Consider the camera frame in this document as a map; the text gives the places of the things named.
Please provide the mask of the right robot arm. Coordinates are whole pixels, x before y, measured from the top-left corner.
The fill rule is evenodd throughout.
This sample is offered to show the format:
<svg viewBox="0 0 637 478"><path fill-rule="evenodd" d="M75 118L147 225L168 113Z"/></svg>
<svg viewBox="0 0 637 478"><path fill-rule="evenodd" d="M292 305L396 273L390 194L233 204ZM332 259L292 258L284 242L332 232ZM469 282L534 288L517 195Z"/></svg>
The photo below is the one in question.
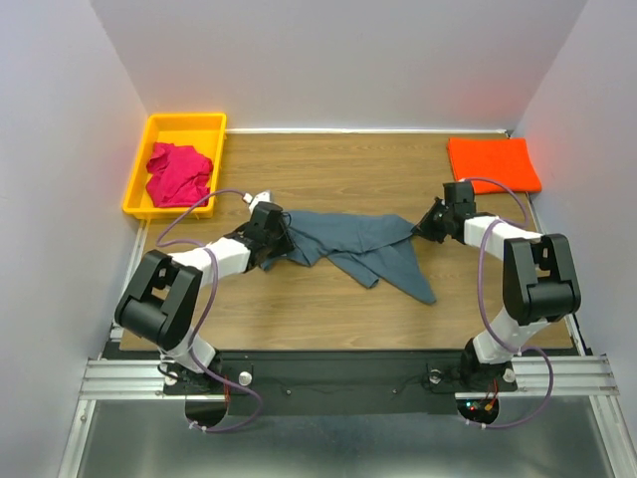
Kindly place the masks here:
<svg viewBox="0 0 637 478"><path fill-rule="evenodd" d="M457 367L432 370L430 376L472 390L502 378L534 335L577 312L581 292L564 235L541 235L480 212L469 180L447 182L443 188L444 196L435 199L413 232L431 242L452 238L479 250L477 294L485 330L467 342ZM488 255L503 266L503 307L491 320L484 302Z"/></svg>

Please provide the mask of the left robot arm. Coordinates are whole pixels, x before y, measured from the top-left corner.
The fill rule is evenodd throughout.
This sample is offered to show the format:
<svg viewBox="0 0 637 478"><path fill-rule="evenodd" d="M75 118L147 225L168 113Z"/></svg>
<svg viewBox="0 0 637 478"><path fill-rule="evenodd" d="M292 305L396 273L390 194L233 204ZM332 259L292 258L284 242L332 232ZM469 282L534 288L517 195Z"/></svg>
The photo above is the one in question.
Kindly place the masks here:
<svg viewBox="0 0 637 478"><path fill-rule="evenodd" d="M251 207L250 220L215 242L172 255L153 249L143 255L115 308L115 322L151 342L181 366L205 373L220 383L240 389L210 368L217 351L199 337L203 323L192 324L202 288L210 287L207 315L219 282L247 273L294 245L288 232L288 214L282 207L260 201Z"/></svg>

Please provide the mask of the grey-blue t-shirt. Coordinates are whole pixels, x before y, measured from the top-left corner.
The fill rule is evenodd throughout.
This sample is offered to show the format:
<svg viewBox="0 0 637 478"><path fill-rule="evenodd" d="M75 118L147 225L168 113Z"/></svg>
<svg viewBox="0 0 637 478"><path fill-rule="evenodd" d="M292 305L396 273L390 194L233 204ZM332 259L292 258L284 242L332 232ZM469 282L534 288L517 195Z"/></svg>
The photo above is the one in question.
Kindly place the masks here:
<svg viewBox="0 0 637 478"><path fill-rule="evenodd" d="M367 289L380 280L417 301L433 305L436 296L421 272L412 245L413 224L396 214L356 215L296 210L289 232L295 245L282 257L311 267L322 258Z"/></svg>

